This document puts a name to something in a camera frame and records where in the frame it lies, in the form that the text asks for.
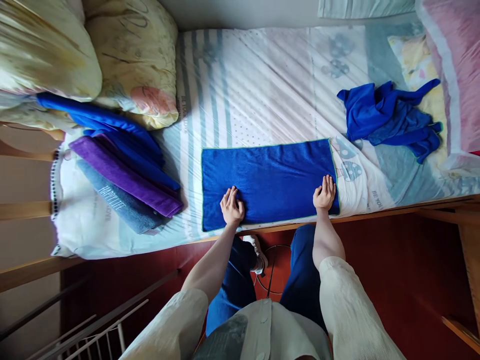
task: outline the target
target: pink pillow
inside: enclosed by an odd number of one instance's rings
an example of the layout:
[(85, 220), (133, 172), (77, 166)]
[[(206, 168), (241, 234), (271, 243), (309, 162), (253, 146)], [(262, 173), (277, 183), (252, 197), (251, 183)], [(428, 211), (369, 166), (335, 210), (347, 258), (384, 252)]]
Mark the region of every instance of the pink pillow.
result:
[(445, 94), (448, 167), (480, 167), (468, 159), (480, 150), (480, 1), (420, 0), (416, 12)]

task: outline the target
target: towel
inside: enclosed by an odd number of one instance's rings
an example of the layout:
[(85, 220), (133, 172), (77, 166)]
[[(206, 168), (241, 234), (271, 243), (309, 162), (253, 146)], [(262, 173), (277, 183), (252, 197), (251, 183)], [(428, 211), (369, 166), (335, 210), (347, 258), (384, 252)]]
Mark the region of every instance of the towel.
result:
[[(244, 224), (292, 220), (316, 214), (315, 188), (324, 175), (336, 182), (328, 139), (294, 144), (203, 149), (203, 231), (225, 226), (220, 200), (228, 188), (238, 188), (244, 201)], [(340, 212), (338, 192), (329, 213)]]
[(144, 178), (174, 191), (180, 189), (176, 181), (162, 172), (165, 161), (159, 145), (147, 130), (134, 121), (101, 107), (48, 92), (39, 93), (36, 98), (43, 107), (68, 112), (77, 124), (92, 129), (86, 130), (84, 135), (107, 136), (123, 153), (125, 164)]
[(340, 91), (337, 97), (345, 104), (348, 139), (365, 139), (373, 146), (407, 146), (422, 164), (440, 146), (441, 129), (437, 131), (432, 117), (414, 106), (438, 84), (440, 80), (433, 79), (417, 91), (402, 91), (388, 81), (377, 89), (369, 83)]
[(82, 136), (69, 146), (104, 178), (161, 215), (171, 218), (182, 209), (180, 201), (132, 171), (95, 138)]
[(102, 131), (95, 131), (92, 133), (93, 137), (107, 148), (116, 158), (127, 164), (130, 169), (135, 171), (142, 178), (147, 179), (157, 188), (170, 196), (176, 198), (176, 190), (180, 189), (180, 185), (175, 182), (170, 176), (165, 174), (158, 166), (152, 164), (147, 158), (129, 153), (125, 147), (118, 147), (118, 142), (115, 141), (115, 135), (112, 133), (106, 134)]
[(76, 164), (93, 185), (95, 191), (134, 232), (143, 234), (162, 224), (163, 220), (158, 212), (112, 184), (85, 160), (79, 160)]

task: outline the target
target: white shirt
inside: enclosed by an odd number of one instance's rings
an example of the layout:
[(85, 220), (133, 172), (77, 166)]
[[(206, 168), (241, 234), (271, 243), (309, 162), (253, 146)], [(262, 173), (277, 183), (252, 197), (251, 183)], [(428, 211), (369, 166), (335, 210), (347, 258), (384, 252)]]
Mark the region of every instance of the white shirt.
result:
[(121, 359), (405, 359), (385, 331), (353, 268), (331, 256), (319, 267), (328, 336), (315, 322), (270, 299), (238, 311), (196, 350), (208, 310), (199, 289), (175, 294)]

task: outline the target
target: white sleeve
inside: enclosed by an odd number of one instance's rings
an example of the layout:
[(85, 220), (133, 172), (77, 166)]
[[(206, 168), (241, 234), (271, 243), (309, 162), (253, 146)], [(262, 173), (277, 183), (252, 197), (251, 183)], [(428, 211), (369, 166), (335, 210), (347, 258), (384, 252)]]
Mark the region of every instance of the white sleeve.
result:
[(320, 307), (336, 360), (402, 359), (354, 269), (330, 256), (319, 266)]
[(209, 308), (199, 289), (177, 292), (136, 337), (121, 360), (190, 359), (198, 344)]

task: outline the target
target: floor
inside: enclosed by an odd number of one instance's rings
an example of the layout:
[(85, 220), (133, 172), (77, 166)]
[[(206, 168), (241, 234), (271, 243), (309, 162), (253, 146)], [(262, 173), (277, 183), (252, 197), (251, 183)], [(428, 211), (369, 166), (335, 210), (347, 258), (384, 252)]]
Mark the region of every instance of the floor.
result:
[[(385, 329), (407, 359), (478, 359), (441, 321), (441, 316), (451, 315), (475, 329), (455, 225), (405, 214), (339, 223), (335, 229), (343, 240), (347, 261), (362, 281)], [(269, 296), (274, 301), (280, 299), (290, 273), (288, 245), (293, 235), (292, 230), (260, 237), (270, 267), (265, 277), (253, 277), (259, 299), (267, 296), (262, 285), (269, 287), (275, 252)], [(271, 248), (274, 245), (284, 246)], [(180, 268), (177, 278), (153, 292), (148, 297), (150, 301), (126, 320), (125, 340), (130, 343), (180, 290), (188, 272), (211, 246), (211, 242), (188, 244), (126, 258), (89, 261), (65, 271), (65, 285), (86, 273), (92, 277), (86, 288), (63, 302), (63, 329), (70, 329), (91, 314), (106, 314)]]

